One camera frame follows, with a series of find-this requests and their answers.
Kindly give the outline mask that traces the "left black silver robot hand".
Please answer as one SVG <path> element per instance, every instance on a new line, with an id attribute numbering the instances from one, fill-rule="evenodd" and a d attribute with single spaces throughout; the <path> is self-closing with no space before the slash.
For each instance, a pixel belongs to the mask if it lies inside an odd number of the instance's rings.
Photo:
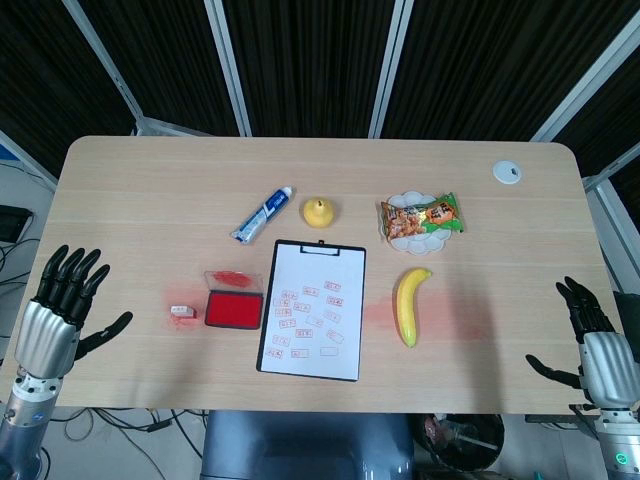
<path id="1" fill-rule="evenodd" d="M 18 365 L 39 379 L 62 378 L 74 363 L 119 335 L 133 319 L 126 311 L 103 330 L 85 338 L 81 330 L 98 287 L 110 272 L 96 269 L 99 249 L 59 247 L 46 263 L 35 295 L 27 303 L 15 350 Z"/>

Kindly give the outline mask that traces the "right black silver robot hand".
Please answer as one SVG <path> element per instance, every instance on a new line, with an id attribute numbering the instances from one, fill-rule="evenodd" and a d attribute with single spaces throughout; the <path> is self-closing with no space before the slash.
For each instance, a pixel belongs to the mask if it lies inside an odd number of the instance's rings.
<path id="1" fill-rule="evenodd" d="M 576 374 L 525 356 L 541 376 L 576 390 L 600 410 L 628 410 L 639 402 L 639 363 L 626 337 L 614 329 L 596 296 L 570 277 L 556 284 L 565 300 L 578 345 Z"/>

